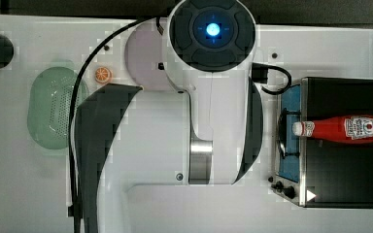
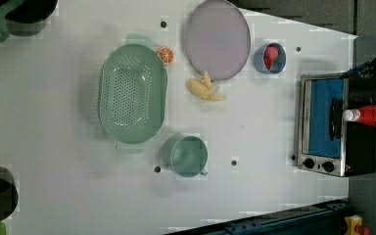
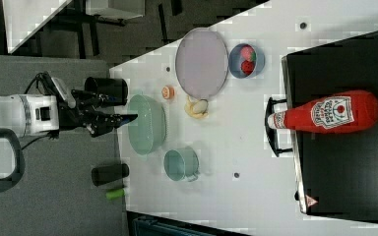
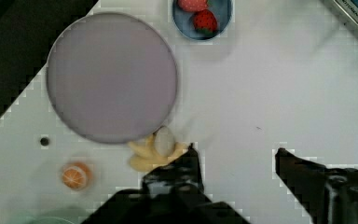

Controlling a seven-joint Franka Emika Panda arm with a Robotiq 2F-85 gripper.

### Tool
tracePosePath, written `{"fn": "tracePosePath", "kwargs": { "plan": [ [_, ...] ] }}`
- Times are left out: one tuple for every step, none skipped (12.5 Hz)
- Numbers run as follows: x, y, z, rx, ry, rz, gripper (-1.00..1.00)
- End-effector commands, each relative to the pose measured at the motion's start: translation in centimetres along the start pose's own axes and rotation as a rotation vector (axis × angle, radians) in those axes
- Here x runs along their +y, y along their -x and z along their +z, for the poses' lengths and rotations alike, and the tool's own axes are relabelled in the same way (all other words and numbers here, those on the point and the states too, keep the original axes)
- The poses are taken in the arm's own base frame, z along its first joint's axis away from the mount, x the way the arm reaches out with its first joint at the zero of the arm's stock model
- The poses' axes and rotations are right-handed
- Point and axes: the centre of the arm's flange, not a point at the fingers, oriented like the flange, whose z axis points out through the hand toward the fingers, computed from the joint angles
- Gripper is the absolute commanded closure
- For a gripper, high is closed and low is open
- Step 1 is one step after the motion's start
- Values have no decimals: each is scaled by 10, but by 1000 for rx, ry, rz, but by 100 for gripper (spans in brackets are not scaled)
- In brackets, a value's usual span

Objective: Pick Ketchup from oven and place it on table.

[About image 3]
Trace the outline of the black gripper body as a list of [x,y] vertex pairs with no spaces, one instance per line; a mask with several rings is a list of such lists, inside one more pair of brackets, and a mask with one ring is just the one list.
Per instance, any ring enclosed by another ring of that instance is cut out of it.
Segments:
[[50,78],[50,93],[57,99],[59,131],[86,128],[95,138],[112,131],[110,115],[97,111],[95,106],[80,107],[65,83],[58,78]]

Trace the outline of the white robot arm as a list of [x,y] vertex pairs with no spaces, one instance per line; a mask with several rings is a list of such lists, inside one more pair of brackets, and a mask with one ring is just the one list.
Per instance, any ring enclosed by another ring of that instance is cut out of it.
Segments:
[[0,193],[15,187],[25,173],[21,139],[57,139],[61,132],[79,127],[96,138],[137,119],[135,114],[100,110],[126,103],[113,94],[69,89],[46,73],[37,74],[31,84],[44,93],[0,95]]

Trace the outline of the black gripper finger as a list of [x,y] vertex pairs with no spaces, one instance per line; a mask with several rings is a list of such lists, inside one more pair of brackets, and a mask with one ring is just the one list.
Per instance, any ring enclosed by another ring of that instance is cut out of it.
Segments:
[[126,125],[138,118],[137,114],[112,114],[110,116],[109,124],[114,128],[119,128],[123,125]]
[[80,107],[108,107],[116,106],[118,104],[117,97],[103,93],[95,93],[91,91],[78,89],[72,89],[71,93]]

